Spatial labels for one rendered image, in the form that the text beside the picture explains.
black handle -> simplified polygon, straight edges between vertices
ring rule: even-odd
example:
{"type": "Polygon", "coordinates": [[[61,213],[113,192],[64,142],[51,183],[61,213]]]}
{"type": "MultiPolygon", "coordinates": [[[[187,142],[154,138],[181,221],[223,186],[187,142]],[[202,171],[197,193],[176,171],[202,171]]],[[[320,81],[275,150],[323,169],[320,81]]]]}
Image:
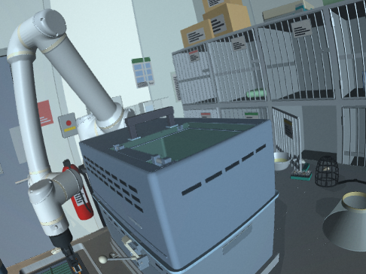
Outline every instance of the black handle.
{"type": "Polygon", "coordinates": [[[125,123],[126,123],[126,126],[130,129],[131,140],[138,138],[137,132],[136,132],[136,124],[144,123],[144,122],[147,122],[150,120],[155,120],[160,117],[166,116],[166,118],[168,120],[168,127],[172,127],[172,126],[175,126],[173,115],[174,115],[174,108],[167,107],[167,108],[157,109],[156,111],[149,111],[144,114],[126,118],[125,123]]]}

red fire extinguisher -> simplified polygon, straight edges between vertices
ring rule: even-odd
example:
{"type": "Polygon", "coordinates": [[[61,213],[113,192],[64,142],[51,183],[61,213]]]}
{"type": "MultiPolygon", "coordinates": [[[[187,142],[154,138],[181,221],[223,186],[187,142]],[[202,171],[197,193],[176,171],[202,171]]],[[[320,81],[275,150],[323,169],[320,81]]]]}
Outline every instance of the red fire extinguisher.
{"type": "MultiPolygon", "coordinates": [[[[63,161],[63,165],[63,172],[71,168],[80,173],[78,167],[76,167],[76,165],[72,165],[69,159],[63,161]]],[[[72,197],[72,204],[74,205],[76,214],[80,220],[89,220],[94,216],[94,211],[89,202],[84,186],[78,194],[72,197]]]]}

red sign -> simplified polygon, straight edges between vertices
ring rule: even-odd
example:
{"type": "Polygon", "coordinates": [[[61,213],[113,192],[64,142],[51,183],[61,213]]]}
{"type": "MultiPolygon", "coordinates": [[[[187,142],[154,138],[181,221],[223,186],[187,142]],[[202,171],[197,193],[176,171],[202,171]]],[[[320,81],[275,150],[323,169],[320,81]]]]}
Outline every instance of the red sign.
{"type": "Polygon", "coordinates": [[[53,123],[52,114],[50,112],[50,102],[48,100],[38,103],[38,113],[41,126],[53,123]]]}

